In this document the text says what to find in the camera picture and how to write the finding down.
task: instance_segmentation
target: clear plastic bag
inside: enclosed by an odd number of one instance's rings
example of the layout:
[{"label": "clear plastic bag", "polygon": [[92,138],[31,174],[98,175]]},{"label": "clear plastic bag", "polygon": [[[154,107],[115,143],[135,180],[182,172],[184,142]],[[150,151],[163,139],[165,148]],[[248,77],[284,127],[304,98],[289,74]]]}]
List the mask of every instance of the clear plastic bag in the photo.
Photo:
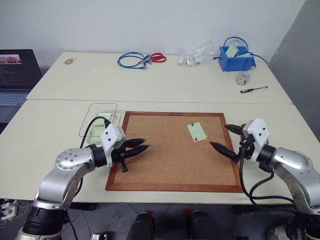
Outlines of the clear plastic bag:
[{"label": "clear plastic bag", "polygon": [[177,60],[177,64],[185,67],[203,66],[212,63],[213,59],[214,46],[212,39],[209,38],[194,50],[182,53]]}]

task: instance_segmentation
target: white wall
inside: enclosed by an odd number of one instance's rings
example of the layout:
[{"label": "white wall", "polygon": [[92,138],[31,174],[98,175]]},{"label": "white wall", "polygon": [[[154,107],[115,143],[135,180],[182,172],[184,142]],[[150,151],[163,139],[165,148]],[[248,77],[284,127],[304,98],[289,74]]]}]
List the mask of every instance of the white wall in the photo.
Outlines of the white wall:
[{"label": "white wall", "polygon": [[229,36],[270,60],[305,0],[0,0],[0,49],[176,54]]}]

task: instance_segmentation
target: scissors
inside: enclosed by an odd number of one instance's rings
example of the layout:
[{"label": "scissors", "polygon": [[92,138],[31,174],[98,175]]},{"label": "scissors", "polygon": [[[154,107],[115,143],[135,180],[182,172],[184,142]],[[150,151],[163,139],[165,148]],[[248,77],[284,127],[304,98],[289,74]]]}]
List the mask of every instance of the scissors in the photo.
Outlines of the scissors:
[{"label": "scissors", "polygon": [[166,56],[159,52],[151,54],[149,58],[153,63],[164,63],[167,60]]}]

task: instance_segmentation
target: gray floor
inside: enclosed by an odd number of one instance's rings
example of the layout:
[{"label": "gray floor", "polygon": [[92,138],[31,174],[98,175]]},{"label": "gray floor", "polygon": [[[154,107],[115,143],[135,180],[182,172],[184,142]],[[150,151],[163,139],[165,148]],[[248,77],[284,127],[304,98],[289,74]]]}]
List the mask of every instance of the gray floor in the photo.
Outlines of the gray floor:
[{"label": "gray floor", "polygon": [[[153,211],[156,225],[156,240],[187,239],[185,230],[186,214],[184,209],[204,211],[215,219],[219,227],[232,232],[235,236],[247,236],[251,240],[263,240],[266,230],[273,224],[282,222],[286,213],[270,213],[256,211],[242,215],[231,212],[231,205],[220,204],[144,204],[144,203],[104,203],[98,204],[94,211],[82,211],[91,233],[109,232],[111,240],[125,240],[132,222],[138,213],[145,210]],[[22,214],[26,208],[20,208]],[[15,238],[18,230],[23,226],[27,215],[8,222],[5,228],[0,229],[0,239]],[[70,219],[77,232],[79,240],[88,240],[89,232],[80,211],[69,210]],[[63,240],[75,239],[70,224],[62,229]]]}]

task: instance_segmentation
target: white table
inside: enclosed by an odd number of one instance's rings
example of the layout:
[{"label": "white table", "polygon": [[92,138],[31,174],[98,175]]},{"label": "white table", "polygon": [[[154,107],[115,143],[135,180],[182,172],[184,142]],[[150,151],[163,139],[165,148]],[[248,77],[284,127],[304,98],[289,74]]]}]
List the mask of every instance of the white table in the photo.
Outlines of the white table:
[{"label": "white table", "polygon": [[[28,95],[38,100],[94,100],[173,103],[291,104],[268,66],[256,60],[246,86],[238,72],[222,72],[218,60],[198,67],[177,65],[177,56],[147,70],[117,65],[120,54],[64,52]],[[65,60],[73,58],[67,65]],[[242,94],[240,90],[268,86]]]},{"label": "white table", "polygon": [[[0,197],[32,200],[46,174],[54,166],[58,154],[77,148],[79,130],[90,104],[85,100],[28,100],[0,135]],[[270,130],[269,142],[307,154],[320,172],[320,143],[291,104],[246,103],[163,103],[115,102],[117,113],[125,111],[208,112],[224,113],[227,124],[243,124],[263,118]],[[239,147],[239,136],[230,134],[234,149]],[[248,188],[267,176],[257,165],[249,162],[244,167],[244,182]],[[220,203],[247,204],[243,193],[212,192],[152,192],[105,191],[108,178],[106,167],[97,168],[84,177],[83,187],[76,202],[131,202],[131,203]],[[257,195],[290,196],[287,186],[278,177],[256,190]],[[264,200],[263,203],[279,203]]]}]

